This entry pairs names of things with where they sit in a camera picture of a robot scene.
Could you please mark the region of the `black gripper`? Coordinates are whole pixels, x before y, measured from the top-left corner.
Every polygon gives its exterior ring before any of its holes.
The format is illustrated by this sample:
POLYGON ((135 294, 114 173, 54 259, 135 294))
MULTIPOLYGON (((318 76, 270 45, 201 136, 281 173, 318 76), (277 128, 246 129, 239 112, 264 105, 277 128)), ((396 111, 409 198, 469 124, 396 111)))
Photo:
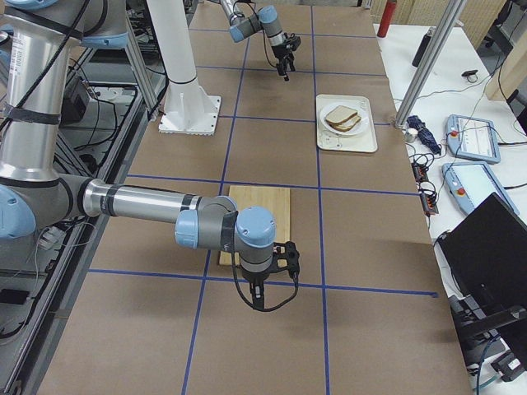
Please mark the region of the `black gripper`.
POLYGON ((295 45, 282 43, 272 47, 273 55, 276 59, 276 69, 278 75, 285 81, 289 81, 289 72, 296 70, 294 65, 295 45))
POLYGON ((264 310, 264 281, 268 278, 266 272, 245 272, 245 279, 250 284, 250 294, 253 309, 264 310))

